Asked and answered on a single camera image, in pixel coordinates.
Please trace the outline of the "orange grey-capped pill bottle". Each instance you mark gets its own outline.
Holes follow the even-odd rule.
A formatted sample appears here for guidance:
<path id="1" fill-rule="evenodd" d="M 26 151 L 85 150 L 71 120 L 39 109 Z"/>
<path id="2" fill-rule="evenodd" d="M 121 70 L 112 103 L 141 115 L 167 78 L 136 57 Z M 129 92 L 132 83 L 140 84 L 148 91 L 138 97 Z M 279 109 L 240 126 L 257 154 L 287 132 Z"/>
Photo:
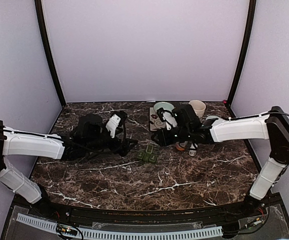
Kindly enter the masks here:
<path id="1" fill-rule="evenodd" d="M 177 142 L 175 144 L 175 147 L 178 151 L 185 151 L 186 150 L 186 146 L 187 146 L 187 141 L 184 141 L 184 142 Z"/>

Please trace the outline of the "green pill organizer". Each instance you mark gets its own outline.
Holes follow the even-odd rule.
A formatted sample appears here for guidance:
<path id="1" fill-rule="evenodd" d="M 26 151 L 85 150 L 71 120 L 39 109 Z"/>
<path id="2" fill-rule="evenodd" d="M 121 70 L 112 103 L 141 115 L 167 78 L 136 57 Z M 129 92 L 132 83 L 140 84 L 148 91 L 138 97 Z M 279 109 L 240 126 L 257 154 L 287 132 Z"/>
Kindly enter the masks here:
<path id="1" fill-rule="evenodd" d="M 136 159 L 145 163 L 155 164 L 158 160 L 158 156 L 154 153 L 154 145 L 148 144 L 146 149 L 141 149 L 137 153 Z"/>

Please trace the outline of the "small white pill bottle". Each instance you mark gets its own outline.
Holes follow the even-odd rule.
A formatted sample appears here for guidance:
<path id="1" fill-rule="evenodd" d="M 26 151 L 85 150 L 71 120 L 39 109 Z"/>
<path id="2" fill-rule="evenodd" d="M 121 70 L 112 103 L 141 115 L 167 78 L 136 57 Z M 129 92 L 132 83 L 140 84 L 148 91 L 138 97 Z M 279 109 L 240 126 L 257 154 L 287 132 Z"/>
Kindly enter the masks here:
<path id="1" fill-rule="evenodd" d="M 189 148 L 188 154 L 191 157 L 194 157 L 197 154 L 197 149 L 198 149 L 198 146 L 195 143 L 192 143 L 190 148 Z"/>

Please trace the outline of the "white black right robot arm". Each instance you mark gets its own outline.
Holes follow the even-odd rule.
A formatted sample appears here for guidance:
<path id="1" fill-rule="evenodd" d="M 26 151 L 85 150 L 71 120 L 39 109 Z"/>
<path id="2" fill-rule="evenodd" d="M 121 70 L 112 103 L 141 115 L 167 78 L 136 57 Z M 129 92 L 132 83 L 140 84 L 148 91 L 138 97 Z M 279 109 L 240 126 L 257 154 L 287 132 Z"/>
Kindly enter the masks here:
<path id="1" fill-rule="evenodd" d="M 270 142 L 271 152 L 259 176 L 252 184 L 239 212 L 250 217 L 259 209 L 262 200 L 272 185 L 289 165 L 289 114 L 279 106 L 250 116 L 220 118 L 209 116 L 201 122 L 190 104 L 172 111 L 159 108 L 158 117 L 167 127 L 156 130 L 151 139 L 161 147 L 175 143 L 192 142 L 215 144 L 231 140 L 263 139 Z"/>

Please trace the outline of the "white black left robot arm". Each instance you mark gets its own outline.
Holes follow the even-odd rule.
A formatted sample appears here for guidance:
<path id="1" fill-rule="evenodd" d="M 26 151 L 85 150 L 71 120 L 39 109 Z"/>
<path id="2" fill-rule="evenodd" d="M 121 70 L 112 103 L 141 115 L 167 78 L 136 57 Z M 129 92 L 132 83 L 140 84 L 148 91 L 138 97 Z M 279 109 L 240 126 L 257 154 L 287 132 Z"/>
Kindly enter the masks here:
<path id="1" fill-rule="evenodd" d="M 68 135 L 25 132 L 7 127 L 0 120 L 0 182 L 22 196 L 44 218 L 55 214 L 42 186 L 28 179 L 16 169 L 7 156 L 34 156 L 54 160 L 73 161 L 89 154 L 118 154 L 126 156 L 138 141 L 127 137 L 124 111 L 113 113 L 104 122 L 97 114 L 87 114 L 78 120 Z"/>

